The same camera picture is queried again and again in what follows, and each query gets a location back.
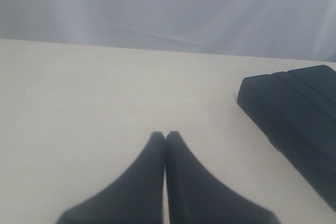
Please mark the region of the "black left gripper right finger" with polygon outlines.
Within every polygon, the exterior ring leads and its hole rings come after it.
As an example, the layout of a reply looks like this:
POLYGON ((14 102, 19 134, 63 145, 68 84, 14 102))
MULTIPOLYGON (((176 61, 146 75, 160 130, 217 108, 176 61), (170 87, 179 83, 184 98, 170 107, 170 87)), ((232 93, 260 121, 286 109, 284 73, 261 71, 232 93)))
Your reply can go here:
POLYGON ((213 176, 180 133, 166 137, 166 185, 170 223, 279 223, 276 215, 213 176))

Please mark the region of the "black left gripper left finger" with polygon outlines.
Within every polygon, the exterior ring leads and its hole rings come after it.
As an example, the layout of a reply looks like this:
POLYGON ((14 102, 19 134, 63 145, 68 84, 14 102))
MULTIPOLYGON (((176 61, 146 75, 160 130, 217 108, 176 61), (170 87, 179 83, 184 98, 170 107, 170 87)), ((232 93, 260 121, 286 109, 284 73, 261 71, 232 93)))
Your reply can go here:
POLYGON ((165 138, 153 132, 113 183, 66 210, 58 223, 163 223, 165 138))

